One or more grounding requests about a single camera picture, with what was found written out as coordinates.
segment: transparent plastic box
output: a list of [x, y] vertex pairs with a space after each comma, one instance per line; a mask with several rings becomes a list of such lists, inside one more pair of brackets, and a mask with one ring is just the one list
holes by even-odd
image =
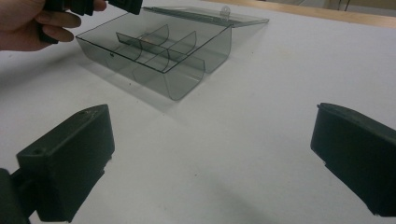
[[144, 7], [77, 36], [85, 55], [172, 100], [197, 86], [231, 51], [232, 28], [267, 19], [196, 7]]

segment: white surface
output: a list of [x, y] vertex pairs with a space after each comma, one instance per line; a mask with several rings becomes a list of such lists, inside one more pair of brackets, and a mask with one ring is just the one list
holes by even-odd
[[[229, 60], [177, 103], [92, 63], [76, 41], [0, 52], [1, 167], [15, 171], [17, 152], [108, 104], [116, 152], [75, 224], [396, 223], [373, 216], [309, 147], [321, 102], [396, 128], [396, 30], [231, 9], [271, 21], [233, 30]], [[84, 17], [75, 32], [120, 14]]]

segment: finger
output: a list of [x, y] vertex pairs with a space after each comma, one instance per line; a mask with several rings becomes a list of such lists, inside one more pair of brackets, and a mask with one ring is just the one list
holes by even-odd
[[93, 8], [95, 11], [104, 11], [107, 4], [104, 0], [93, 0]]
[[70, 42], [74, 39], [74, 35], [70, 31], [59, 26], [43, 25], [42, 29], [44, 34], [61, 42]]
[[41, 24], [65, 28], [76, 28], [81, 25], [81, 19], [68, 12], [41, 11], [35, 20]]

